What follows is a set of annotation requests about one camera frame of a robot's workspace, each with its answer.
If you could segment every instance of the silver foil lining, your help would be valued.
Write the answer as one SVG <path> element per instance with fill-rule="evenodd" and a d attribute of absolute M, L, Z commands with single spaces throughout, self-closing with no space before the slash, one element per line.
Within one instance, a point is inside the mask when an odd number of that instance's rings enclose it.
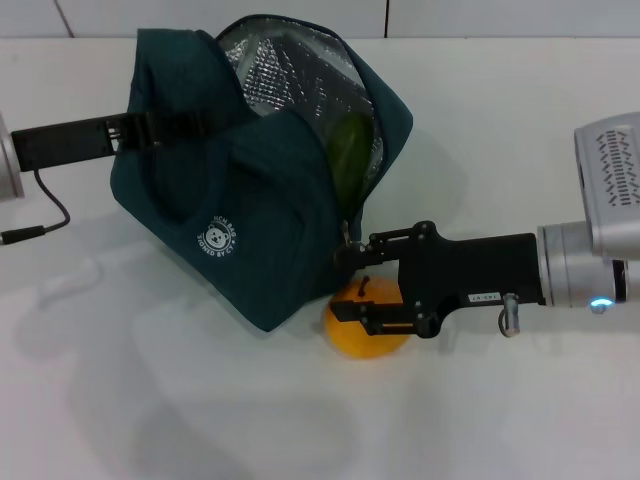
<path fill-rule="evenodd" d="M 348 112 L 374 121 L 365 186 L 383 160 L 373 105 L 347 51 L 331 35 L 279 19 L 250 19 L 220 39 L 244 96 L 259 115 L 293 108 L 326 145 Z"/>

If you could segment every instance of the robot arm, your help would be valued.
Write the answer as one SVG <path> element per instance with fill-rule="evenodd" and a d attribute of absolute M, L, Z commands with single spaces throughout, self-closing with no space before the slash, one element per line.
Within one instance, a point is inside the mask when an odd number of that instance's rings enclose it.
<path fill-rule="evenodd" d="M 360 269 L 399 260 L 403 303 L 334 302 L 340 321 L 360 321 L 370 335 L 431 338 L 459 309 L 503 305 L 505 336 L 519 332 L 518 305 L 584 307 L 603 313 L 640 294 L 640 113 L 575 132 L 587 221 L 548 225 L 533 234 L 449 241 L 431 222 L 373 234 L 344 247 L 338 265 Z"/>

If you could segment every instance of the white wall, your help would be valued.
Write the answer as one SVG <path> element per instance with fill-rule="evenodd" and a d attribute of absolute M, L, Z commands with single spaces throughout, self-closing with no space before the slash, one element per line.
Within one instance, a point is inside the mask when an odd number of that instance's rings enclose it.
<path fill-rule="evenodd" d="M 271 13 L 318 23 L 349 38 L 384 35 L 386 0 L 60 0 L 78 37 L 132 37 L 141 27 L 203 29 Z M 53 0 L 0 0 L 0 37 L 66 36 Z"/>
<path fill-rule="evenodd" d="M 637 37 L 638 0 L 390 0 L 390 37 Z"/>
<path fill-rule="evenodd" d="M 0 37 L 64 37 L 53 0 L 0 0 Z"/>

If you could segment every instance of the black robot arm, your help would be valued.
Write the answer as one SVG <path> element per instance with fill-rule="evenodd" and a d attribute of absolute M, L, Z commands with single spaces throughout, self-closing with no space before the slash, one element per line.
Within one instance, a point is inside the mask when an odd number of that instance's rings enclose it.
<path fill-rule="evenodd" d="M 459 308 L 503 305 L 517 321 L 518 304 L 545 304 L 531 233 L 451 241 L 438 234 L 433 222 L 420 222 L 406 230 L 372 234 L 369 241 L 366 247 L 354 243 L 339 250 L 337 264 L 357 270 L 399 260 L 403 303 L 331 304 L 338 320 L 359 321 L 369 335 L 432 338 L 447 315 Z"/>

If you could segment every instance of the blue led light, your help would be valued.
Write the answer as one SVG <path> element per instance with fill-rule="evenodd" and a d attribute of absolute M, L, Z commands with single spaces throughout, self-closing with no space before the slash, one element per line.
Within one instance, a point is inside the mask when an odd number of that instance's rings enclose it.
<path fill-rule="evenodd" d="M 591 300 L 592 307 L 610 307 L 613 303 L 613 300 L 609 300 L 608 298 L 596 298 Z"/>

